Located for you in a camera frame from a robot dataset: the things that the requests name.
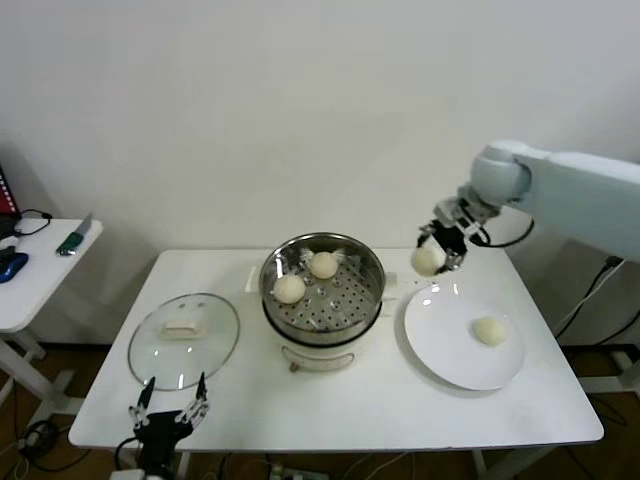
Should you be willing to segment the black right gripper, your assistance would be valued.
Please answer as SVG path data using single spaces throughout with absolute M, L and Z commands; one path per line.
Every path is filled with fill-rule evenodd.
M 440 221 L 432 221 L 419 228 L 416 247 L 421 248 L 432 236 L 442 250 L 446 252 L 445 259 L 437 269 L 436 274 L 440 275 L 458 270 L 464 262 L 468 251 L 464 233 L 457 226 L 447 227 Z

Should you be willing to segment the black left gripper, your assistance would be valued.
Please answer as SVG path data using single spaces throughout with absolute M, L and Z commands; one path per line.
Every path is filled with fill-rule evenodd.
M 144 383 L 137 403 L 129 407 L 134 424 L 134 437 L 141 443 L 138 466 L 147 477 L 175 479 L 173 467 L 176 445 L 190 436 L 205 418 L 210 404 L 207 398 L 205 374 L 201 373 L 195 399 L 179 415 L 178 411 L 153 413 L 147 408 L 155 387 L 155 377 Z

